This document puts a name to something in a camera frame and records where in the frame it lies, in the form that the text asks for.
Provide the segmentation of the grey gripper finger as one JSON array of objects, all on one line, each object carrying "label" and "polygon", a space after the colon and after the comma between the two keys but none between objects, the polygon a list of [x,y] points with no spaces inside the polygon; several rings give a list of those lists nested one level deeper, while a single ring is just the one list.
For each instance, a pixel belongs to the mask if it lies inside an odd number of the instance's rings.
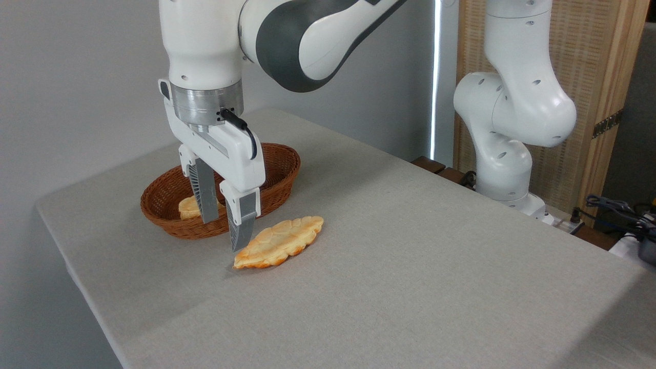
[{"label": "grey gripper finger", "polygon": [[215,171],[186,145],[180,145],[178,151],[183,175],[190,180],[201,219],[204,223],[218,219]]},{"label": "grey gripper finger", "polygon": [[232,251],[237,252],[251,241],[256,217],[261,215],[260,188],[240,192],[223,180],[220,191],[227,208]]}]

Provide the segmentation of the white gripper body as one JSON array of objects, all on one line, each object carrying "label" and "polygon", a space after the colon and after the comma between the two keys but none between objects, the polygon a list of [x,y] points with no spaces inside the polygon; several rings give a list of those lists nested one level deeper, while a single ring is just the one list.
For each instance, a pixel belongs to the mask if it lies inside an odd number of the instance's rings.
[{"label": "white gripper body", "polygon": [[209,126],[206,133],[195,131],[174,113],[173,89],[169,81],[160,79],[158,82],[161,94],[168,93],[164,101],[169,126],[182,144],[240,192],[264,184],[264,156],[256,135],[250,136],[232,123]]}]

